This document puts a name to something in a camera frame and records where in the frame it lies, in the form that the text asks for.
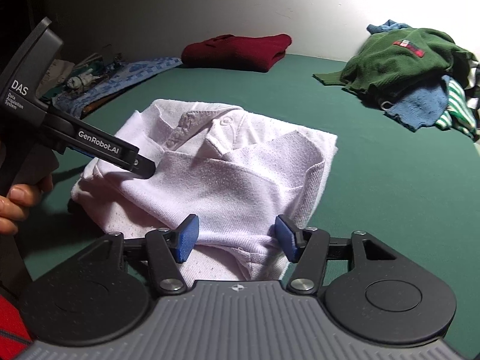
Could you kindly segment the person's left hand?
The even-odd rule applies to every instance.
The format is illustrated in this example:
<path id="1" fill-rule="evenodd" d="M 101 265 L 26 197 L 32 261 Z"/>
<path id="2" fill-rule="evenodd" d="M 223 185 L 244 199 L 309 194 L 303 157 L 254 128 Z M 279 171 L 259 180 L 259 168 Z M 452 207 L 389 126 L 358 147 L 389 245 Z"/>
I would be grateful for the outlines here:
<path id="1" fill-rule="evenodd" d="M 52 174 L 44 177 L 38 184 L 16 184 L 12 186 L 6 197 L 1 196 L 0 232 L 2 235 L 18 233 L 19 223 L 29 216 L 29 210 L 37 206 L 43 194 L 53 189 Z"/>

